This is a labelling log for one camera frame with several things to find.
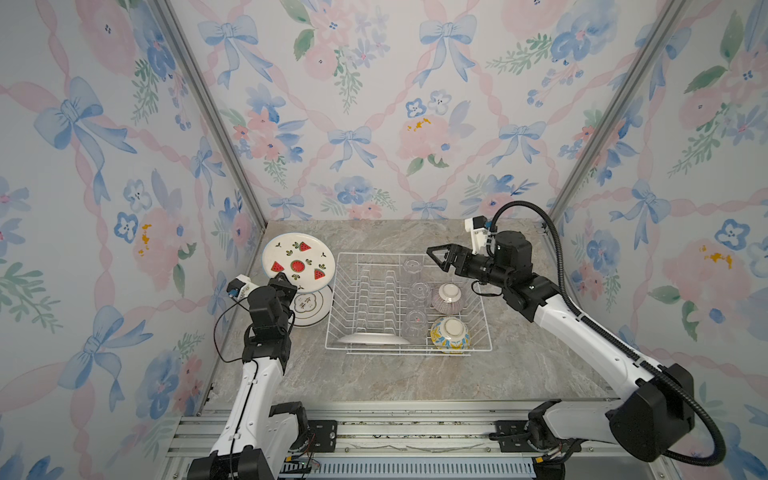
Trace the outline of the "white plate dark rim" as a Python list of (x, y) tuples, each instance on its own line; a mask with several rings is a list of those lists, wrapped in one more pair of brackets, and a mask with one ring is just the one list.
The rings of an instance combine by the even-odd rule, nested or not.
[(311, 293), (297, 294), (291, 304), (291, 310), (295, 314), (295, 326), (300, 328), (311, 327), (314, 311), (324, 301), (333, 302), (333, 292), (330, 286), (325, 286)]

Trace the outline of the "watermelon pattern plate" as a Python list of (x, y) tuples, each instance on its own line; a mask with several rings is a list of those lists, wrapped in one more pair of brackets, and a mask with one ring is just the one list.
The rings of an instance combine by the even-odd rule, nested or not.
[(298, 232), (279, 235), (262, 250), (262, 267), (273, 278), (279, 273), (303, 293), (328, 286), (336, 273), (331, 249), (320, 239)]

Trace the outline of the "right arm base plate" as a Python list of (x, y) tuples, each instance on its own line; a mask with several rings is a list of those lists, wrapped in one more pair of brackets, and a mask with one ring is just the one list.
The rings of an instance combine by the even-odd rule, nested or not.
[(582, 440), (558, 439), (542, 423), (531, 420), (497, 420), (488, 438), (502, 452), (537, 452), (545, 457), (560, 457), (582, 451)]

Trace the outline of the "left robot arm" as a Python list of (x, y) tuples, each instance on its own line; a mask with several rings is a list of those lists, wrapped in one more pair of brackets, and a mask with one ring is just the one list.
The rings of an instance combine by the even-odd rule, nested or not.
[(256, 286), (240, 275), (228, 284), (251, 324), (244, 333), (238, 394), (210, 453), (194, 459), (188, 479), (276, 479), (292, 451), (310, 439), (300, 402), (275, 404), (291, 351), (291, 303), (297, 287), (279, 273)]

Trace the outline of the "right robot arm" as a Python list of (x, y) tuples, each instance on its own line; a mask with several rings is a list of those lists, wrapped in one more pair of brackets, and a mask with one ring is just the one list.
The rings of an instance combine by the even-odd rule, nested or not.
[(560, 288), (534, 272), (532, 246), (522, 233), (500, 233), (492, 257), (458, 244), (433, 246), (426, 253), (445, 272), (499, 288), (511, 309), (560, 339), (616, 394), (602, 407), (562, 400), (540, 404), (529, 412), (523, 435), (532, 448), (599, 441), (652, 462), (693, 430), (695, 412), (680, 396), (693, 389), (690, 373), (679, 365), (656, 364), (590, 317), (577, 316)]

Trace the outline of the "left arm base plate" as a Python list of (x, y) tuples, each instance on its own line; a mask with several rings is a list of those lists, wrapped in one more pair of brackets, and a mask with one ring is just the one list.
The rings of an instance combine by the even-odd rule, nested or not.
[(286, 456), (309, 453), (333, 453), (336, 450), (339, 423), (336, 420), (309, 420), (299, 424), (298, 432), (289, 436)]

